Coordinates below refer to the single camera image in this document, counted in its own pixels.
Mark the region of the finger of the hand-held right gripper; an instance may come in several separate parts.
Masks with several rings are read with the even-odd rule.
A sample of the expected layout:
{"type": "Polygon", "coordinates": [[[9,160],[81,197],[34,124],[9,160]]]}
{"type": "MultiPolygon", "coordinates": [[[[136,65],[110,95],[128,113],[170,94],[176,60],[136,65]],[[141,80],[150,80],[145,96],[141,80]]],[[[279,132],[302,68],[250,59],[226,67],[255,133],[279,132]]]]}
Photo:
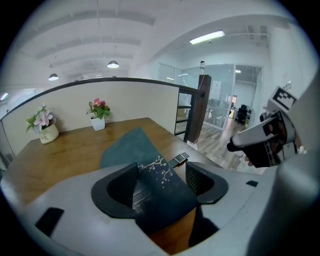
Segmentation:
{"type": "Polygon", "coordinates": [[[273,125],[278,125],[276,117],[268,118],[256,126],[233,135],[227,144],[228,151],[247,153],[252,151],[254,147],[262,146],[277,135],[277,133],[274,134],[272,131],[278,132],[278,130],[270,128],[273,125]]]}
{"type": "Polygon", "coordinates": [[[283,159],[278,156],[283,149],[283,144],[279,142],[261,142],[254,145],[246,146],[244,153],[249,161],[256,168],[272,167],[279,165],[283,159]]]}

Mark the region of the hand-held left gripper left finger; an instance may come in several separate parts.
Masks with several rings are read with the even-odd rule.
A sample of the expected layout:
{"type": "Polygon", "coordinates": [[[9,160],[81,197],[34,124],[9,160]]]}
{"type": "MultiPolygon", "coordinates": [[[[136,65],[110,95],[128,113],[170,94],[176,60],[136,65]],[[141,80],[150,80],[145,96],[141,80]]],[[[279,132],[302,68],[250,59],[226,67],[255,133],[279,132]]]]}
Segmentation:
{"type": "Polygon", "coordinates": [[[109,173],[92,186],[93,203],[112,218],[135,218],[133,196],[138,178],[139,168],[135,162],[109,173]]]}

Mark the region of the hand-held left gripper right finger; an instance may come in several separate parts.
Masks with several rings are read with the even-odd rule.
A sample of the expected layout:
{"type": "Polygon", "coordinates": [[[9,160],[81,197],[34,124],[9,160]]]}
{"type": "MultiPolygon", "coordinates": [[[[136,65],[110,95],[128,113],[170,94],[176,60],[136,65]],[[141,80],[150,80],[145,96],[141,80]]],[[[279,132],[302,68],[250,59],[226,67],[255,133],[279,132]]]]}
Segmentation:
{"type": "Polygon", "coordinates": [[[217,203],[229,189],[228,182],[194,162],[187,162],[185,179],[188,187],[195,193],[199,204],[217,203]]]}

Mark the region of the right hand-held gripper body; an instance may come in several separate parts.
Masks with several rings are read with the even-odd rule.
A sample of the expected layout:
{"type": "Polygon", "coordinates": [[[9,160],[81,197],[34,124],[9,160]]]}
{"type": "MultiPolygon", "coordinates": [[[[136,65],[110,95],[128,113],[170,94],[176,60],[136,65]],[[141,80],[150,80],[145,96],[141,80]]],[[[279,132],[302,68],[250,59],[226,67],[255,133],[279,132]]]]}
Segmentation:
{"type": "Polygon", "coordinates": [[[267,140],[263,143],[268,165],[276,166],[296,154],[306,152],[288,113],[297,99],[281,87],[276,87],[260,115],[267,140]]]}

